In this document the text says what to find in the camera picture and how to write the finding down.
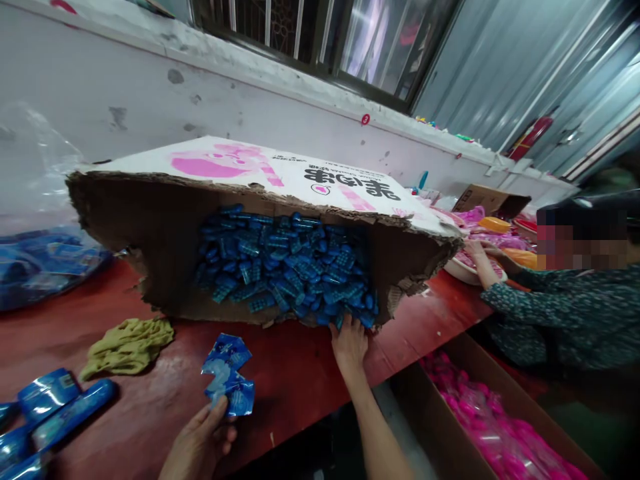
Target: red fire extinguisher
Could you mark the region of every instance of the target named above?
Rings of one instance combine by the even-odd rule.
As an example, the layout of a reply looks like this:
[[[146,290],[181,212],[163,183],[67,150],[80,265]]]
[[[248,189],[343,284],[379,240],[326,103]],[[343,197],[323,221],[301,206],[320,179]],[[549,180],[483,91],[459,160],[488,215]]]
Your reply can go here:
[[[516,142],[507,151],[507,156],[513,160],[520,160],[524,157],[529,149],[536,143],[540,137],[546,132],[553,124],[552,115],[560,105],[556,105],[551,111],[544,117],[540,117],[532,121],[525,129],[523,134],[516,140]]]

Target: yellow-green rag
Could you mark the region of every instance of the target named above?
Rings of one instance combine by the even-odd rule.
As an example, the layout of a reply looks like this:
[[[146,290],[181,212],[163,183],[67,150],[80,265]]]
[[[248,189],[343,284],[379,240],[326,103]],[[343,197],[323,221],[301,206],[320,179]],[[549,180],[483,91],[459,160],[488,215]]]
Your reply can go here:
[[[140,373],[172,340],[173,328],[167,319],[124,320],[91,346],[80,380],[88,380],[101,371],[114,375]]]

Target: patterned green shirt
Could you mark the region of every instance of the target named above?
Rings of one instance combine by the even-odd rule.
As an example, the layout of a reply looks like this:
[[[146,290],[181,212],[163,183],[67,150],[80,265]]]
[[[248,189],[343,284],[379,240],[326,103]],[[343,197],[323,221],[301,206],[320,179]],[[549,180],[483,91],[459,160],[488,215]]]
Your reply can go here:
[[[626,269],[594,271],[523,269],[512,280],[492,285],[481,298],[503,313],[487,322],[494,342],[523,367],[545,363],[545,342],[533,325],[552,328],[563,365],[601,370],[640,361],[640,263]]]

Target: red table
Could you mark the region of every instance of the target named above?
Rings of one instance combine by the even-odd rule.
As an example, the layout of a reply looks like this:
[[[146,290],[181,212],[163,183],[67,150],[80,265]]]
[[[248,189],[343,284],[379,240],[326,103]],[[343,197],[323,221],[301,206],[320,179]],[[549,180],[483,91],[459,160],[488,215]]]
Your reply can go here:
[[[76,375],[87,349],[126,318],[151,318],[124,262],[58,298],[0,317],[0,401],[11,401],[34,378],[66,367]],[[405,298],[396,318],[371,342],[365,359],[374,386],[460,334],[491,312],[470,287],[441,271],[425,296]],[[220,332],[239,335],[253,354],[242,368],[254,380],[253,414],[238,422],[234,450],[220,477],[266,453],[349,401],[333,359],[329,330],[288,321],[268,329],[236,323],[173,322],[175,341],[154,368],[114,377],[120,398],[60,452],[65,479],[157,478],[173,439],[205,403],[211,377],[202,362]]]

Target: hand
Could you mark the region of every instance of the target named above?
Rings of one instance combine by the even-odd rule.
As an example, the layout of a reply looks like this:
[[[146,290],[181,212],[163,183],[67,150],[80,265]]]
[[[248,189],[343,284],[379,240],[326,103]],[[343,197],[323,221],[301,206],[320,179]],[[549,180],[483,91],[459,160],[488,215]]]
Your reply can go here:
[[[502,250],[491,242],[485,240],[466,240],[465,250],[471,257],[477,255],[488,255],[496,260],[500,260],[505,256],[505,253]]]
[[[488,256],[493,257],[496,260],[500,260],[505,256],[505,253],[491,242],[480,240],[480,245],[482,245],[483,250]]]
[[[345,314],[340,332],[333,323],[329,324],[329,328],[335,361],[348,386],[354,378],[365,373],[363,360],[369,348],[369,338],[360,320],[352,321],[348,313]]]
[[[235,417],[225,419],[228,400],[222,396],[215,407],[206,405],[189,420],[178,434],[159,480],[209,480],[218,462],[231,451],[238,436],[229,425]]]
[[[478,240],[465,240],[465,251],[471,258],[486,256],[485,250]]]

